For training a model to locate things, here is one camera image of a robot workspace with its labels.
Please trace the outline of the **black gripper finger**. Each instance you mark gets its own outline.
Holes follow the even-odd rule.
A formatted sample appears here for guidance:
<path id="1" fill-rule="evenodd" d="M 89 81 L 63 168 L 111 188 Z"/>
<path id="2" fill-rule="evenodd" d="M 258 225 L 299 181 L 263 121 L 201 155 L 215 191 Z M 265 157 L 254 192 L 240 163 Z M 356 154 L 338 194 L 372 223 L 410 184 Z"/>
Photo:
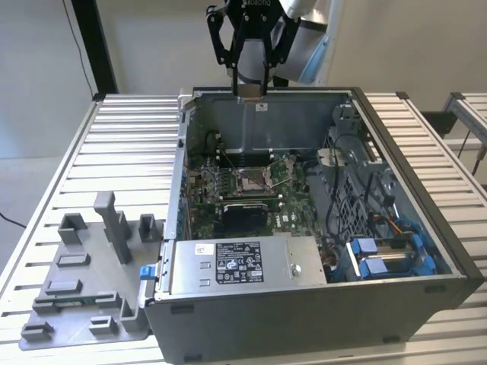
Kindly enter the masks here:
<path id="1" fill-rule="evenodd" d="M 283 14 L 276 22 L 264 29 L 261 38 L 263 45 L 263 79 L 260 82 L 260 94 L 266 95 L 271 70 L 287 62 L 292 44 L 297 35 L 301 20 L 291 19 Z"/>
<path id="2" fill-rule="evenodd" d="M 231 47 L 229 49 L 224 47 L 220 34 L 224 19 L 226 17 L 234 29 Z M 224 65 L 225 68 L 230 72 L 232 80 L 232 93 L 234 96 L 238 96 L 238 63 L 240 60 L 240 54 L 243 51 L 245 40 L 247 39 L 248 31 L 246 5 L 209 5 L 206 8 L 206 22 L 217 63 L 219 65 Z"/>

